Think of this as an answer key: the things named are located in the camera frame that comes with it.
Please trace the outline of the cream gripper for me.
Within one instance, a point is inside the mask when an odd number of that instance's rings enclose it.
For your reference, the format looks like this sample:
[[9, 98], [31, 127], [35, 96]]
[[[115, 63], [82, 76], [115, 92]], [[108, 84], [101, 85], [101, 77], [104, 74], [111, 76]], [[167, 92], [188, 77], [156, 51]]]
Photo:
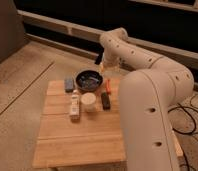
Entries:
[[118, 59], [107, 60], [105, 57], [103, 57], [101, 63], [99, 64], [99, 73], [103, 74], [108, 70], [115, 69], [117, 66], [118, 66]]

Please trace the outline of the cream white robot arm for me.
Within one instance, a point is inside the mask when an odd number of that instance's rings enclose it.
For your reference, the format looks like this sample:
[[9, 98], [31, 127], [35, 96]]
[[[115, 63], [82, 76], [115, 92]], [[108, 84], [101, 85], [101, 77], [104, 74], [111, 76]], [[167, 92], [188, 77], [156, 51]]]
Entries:
[[102, 33], [100, 44], [104, 67], [123, 59], [134, 68], [120, 81], [118, 92], [127, 171], [180, 171], [168, 108], [192, 94], [191, 71], [130, 44], [123, 28]]

